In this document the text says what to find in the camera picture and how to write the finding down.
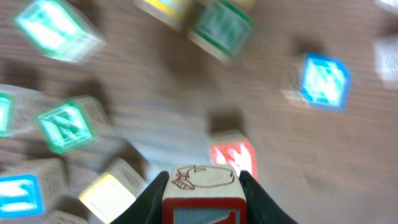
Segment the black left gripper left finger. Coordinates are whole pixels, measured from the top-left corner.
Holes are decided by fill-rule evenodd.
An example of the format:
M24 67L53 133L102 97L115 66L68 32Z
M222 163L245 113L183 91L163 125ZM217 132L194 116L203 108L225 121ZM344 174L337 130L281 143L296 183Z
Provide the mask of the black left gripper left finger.
M162 171L111 224L161 224L162 197L168 180L169 173Z

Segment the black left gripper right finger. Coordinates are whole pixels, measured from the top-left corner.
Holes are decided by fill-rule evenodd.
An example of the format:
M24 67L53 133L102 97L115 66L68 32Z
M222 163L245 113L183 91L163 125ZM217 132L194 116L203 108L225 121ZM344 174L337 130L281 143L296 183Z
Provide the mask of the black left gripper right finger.
M297 224L249 172L241 171L239 181L246 196L247 224Z

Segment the red A letter block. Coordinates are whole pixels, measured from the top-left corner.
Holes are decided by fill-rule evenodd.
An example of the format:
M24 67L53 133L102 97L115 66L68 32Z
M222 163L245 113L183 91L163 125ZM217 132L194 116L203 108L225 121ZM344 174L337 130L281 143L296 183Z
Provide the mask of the red A letter block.
M246 224L247 200L230 165L174 167L162 196L162 223Z

